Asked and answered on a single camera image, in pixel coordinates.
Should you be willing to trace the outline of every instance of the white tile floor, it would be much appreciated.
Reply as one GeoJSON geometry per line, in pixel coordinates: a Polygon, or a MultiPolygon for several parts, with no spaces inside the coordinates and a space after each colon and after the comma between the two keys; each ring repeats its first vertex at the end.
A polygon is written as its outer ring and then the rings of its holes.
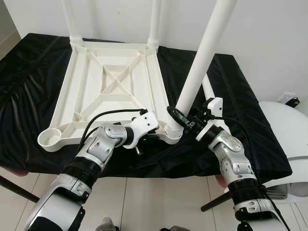
{"type": "MultiPolygon", "coordinates": [[[[0,168],[0,175],[41,196],[56,175],[30,173],[17,177],[0,168]]],[[[192,231],[235,231],[238,221],[229,200],[202,213],[200,206],[221,195],[214,177],[181,179],[99,179],[84,205],[81,231],[93,231],[105,216],[122,231],[159,231],[180,225],[192,231]]],[[[0,230],[22,231],[33,202],[0,187],[0,230]]],[[[293,231],[308,231],[308,202],[278,205],[293,231]]]]}

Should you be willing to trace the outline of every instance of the black cloth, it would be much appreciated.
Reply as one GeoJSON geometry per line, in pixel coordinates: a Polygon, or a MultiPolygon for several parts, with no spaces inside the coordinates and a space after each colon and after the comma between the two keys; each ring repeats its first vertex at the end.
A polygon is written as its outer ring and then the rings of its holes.
{"type": "MultiPolygon", "coordinates": [[[[28,34],[0,61],[0,165],[41,173],[60,173],[75,156],[77,145],[49,153],[37,136],[51,121],[71,55],[67,37],[28,34]]],[[[175,105],[195,51],[159,47],[158,61],[170,105],[175,105]]],[[[248,130],[263,180],[292,173],[258,101],[232,55],[216,54],[208,70],[216,96],[223,97],[223,115],[238,119],[248,130]]],[[[204,102],[200,89],[194,108],[204,102]]],[[[245,146],[240,127],[227,121],[245,146]]],[[[141,142],[144,155],[117,148],[101,176],[167,177],[219,174],[215,155],[188,134],[179,143],[141,142]]]]}

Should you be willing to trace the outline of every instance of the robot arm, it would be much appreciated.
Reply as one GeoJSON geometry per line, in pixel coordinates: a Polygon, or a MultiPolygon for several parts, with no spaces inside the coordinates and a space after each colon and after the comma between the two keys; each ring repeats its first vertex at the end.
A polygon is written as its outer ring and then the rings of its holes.
{"type": "Polygon", "coordinates": [[[139,139],[159,126],[153,112],[130,124],[102,124],[32,209],[25,231],[77,231],[85,215],[82,207],[115,147],[136,147],[139,139]]]}
{"type": "Polygon", "coordinates": [[[188,120],[174,107],[168,107],[167,110],[175,121],[196,135],[196,140],[207,145],[217,157],[221,174],[234,202],[235,217],[241,222],[238,230],[286,231],[286,227],[278,220],[271,201],[262,191],[251,164],[244,155],[242,143],[224,130],[221,123],[206,119],[213,117],[215,113],[221,114],[221,109],[222,99],[215,98],[192,120],[188,120]]]}

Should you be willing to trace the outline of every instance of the white pipe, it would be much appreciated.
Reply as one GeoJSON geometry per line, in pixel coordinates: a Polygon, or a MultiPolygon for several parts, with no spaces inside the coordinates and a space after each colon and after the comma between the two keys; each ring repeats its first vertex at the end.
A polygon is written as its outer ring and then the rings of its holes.
{"type": "Polygon", "coordinates": [[[161,0],[153,0],[150,34],[149,34],[149,39],[147,43],[148,47],[156,49],[156,50],[158,49],[158,46],[159,46],[158,30],[159,30],[161,3],[162,3],[161,0]]]}
{"type": "Polygon", "coordinates": [[[66,24],[69,30],[69,39],[71,45],[72,46],[83,45],[82,37],[78,33],[76,27],[71,0],[62,0],[62,6],[64,10],[66,24]]]}
{"type": "Polygon", "coordinates": [[[211,83],[208,79],[207,74],[205,75],[203,81],[202,81],[202,87],[205,95],[205,99],[208,100],[209,98],[215,98],[211,83]]]}
{"type": "MultiPolygon", "coordinates": [[[[199,49],[192,63],[176,108],[185,116],[188,114],[208,67],[213,59],[216,46],[231,17],[237,0],[217,0],[199,49]]],[[[171,139],[180,139],[183,128],[173,119],[165,127],[165,133],[171,139]]]]}

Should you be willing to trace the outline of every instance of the white wall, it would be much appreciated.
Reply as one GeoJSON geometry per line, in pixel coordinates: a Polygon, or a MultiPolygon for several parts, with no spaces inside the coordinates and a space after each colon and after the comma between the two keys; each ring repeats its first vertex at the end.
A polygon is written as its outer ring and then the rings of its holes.
{"type": "Polygon", "coordinates": [[[5,7],[3,0],[0,0],[0,43],[16,31],[16,27],[5,7]]]}
{"type": "MultiPolygon", "coordinates": [[[[60,0],[4,0],[21,37],[68,35],[60,0]]],[[[145,43],[150,0],[74,0],[86,38],[145,43]]],[[[163,0],[161,45],[197,50],[214,0],[163,0]]],[[[259,100],[308,96],[308,1],[239,0],[217,52],[233,54],[259,100]]]]}

